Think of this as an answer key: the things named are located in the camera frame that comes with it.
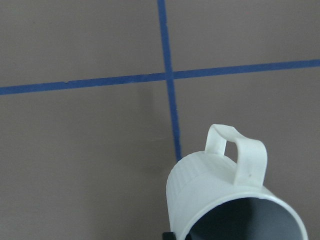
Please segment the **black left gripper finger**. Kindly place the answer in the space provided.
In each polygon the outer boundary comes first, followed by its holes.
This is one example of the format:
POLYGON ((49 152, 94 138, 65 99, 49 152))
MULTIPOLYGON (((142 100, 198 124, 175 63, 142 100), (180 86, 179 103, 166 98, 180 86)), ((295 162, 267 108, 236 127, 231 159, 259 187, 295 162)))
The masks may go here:
POLYGON ((162 240, 175 240, 175 233, 174 232, 163 232, 162 233, 162 240))

